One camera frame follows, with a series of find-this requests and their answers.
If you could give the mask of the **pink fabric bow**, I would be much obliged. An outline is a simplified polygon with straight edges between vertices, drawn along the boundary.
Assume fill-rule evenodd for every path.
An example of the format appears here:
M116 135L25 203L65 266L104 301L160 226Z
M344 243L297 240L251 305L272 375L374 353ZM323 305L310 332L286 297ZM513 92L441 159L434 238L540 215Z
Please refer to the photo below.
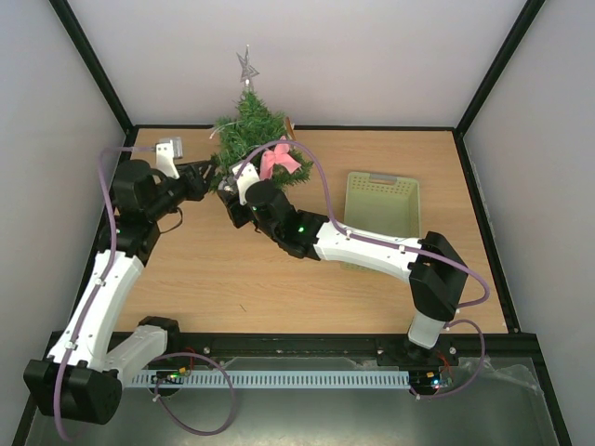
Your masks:
M284 168L288 174L293 174L297 171L301 164L290 155L290 145L287 143L285 136L281 137L282 143L278 143L270 150L266 149L261 158L259 165L259 179L272 179L273 170L276 165Z

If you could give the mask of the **small green christmas tree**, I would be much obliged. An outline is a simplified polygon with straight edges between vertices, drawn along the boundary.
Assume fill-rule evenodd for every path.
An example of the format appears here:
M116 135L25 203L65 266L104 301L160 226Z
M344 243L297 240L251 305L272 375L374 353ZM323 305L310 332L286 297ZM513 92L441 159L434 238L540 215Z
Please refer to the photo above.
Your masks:
M219 117L215 124L218 136L218 151L211 155L211 160L218 163L210 191L217 190L219 182L230 173L230 168L245 159L257 147L287 137L285 114L271 111L264 100L250 89L245 89L236 103L235 116ZM277 188L286 190L298 183L310 180L313 162L304 158L296 149L289 154L301 167L294 173L288 173L282 166L275 166L272 181Z

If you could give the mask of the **silver star ornament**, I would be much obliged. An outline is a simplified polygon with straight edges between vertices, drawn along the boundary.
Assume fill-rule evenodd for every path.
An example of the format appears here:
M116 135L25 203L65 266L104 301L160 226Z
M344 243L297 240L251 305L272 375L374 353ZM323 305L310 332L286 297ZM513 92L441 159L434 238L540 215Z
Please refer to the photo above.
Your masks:
M238 61L241 65L241 77L240 82L243 84L244 89L254 89L254 79L259 76L259 71L253 66L250 58L250 45L245 46L244 54L236 54Z

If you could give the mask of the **green perforated plastic basket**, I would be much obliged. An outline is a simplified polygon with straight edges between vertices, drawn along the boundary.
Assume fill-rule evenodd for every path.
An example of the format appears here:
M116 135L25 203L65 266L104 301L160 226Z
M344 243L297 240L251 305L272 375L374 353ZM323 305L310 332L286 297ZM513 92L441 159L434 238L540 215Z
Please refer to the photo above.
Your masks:
M420 238L418 181L409 177L350 172L341 222L358 230Z

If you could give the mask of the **silver glitter ball ornament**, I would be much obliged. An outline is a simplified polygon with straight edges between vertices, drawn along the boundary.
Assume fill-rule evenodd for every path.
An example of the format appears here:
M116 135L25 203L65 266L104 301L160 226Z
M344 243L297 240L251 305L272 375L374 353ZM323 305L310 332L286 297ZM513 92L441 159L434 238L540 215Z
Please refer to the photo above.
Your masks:
M233 179L231 179L229 177L224 178L219 182L217 191L219 193L236 194L237 193L236 183Z

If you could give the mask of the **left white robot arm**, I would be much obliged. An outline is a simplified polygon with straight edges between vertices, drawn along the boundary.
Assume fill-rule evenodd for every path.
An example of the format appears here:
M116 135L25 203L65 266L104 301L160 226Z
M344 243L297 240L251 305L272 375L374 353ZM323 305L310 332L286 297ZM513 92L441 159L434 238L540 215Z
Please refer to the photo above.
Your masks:
M185 201L201 201L215 168L211 160L153 168L135 159L119 164L112 181L99 179L107 225L86 289L57 343L44 359L30 361L23 374L42 414L104 425L133 378L177 348L179 325L163 317L147 317L117 347L109 344L126 298L162 234L159 220Z

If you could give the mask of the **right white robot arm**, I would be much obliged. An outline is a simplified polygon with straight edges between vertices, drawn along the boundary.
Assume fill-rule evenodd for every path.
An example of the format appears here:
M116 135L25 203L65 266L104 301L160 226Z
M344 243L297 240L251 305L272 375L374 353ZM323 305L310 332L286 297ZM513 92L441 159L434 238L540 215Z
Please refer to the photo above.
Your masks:
M388 274L410 286L416 313L405 341L407 357L418 364L438 352L438 339L456 314L468 273L461 258L439 233L423 239L392 239L382 234L337 230L329 216L297 210L269 180L245 192L229 177L217 195L233 225L255 225L295 258L336 261Z

